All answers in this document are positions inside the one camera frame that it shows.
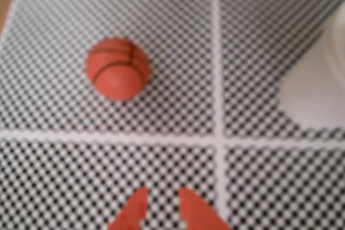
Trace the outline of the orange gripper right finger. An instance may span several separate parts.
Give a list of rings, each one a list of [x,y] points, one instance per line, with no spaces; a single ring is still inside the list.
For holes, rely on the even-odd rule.
[[[180,217],[187,229],[232,229],[195,191],[182,187],[178,196]]]

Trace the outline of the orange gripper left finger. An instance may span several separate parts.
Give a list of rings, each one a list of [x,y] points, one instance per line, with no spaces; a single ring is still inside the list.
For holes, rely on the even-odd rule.
[[[126,201],[121,211],[108,223],[107,229],[141,229],[146,218],[149,190],[142,186]]]

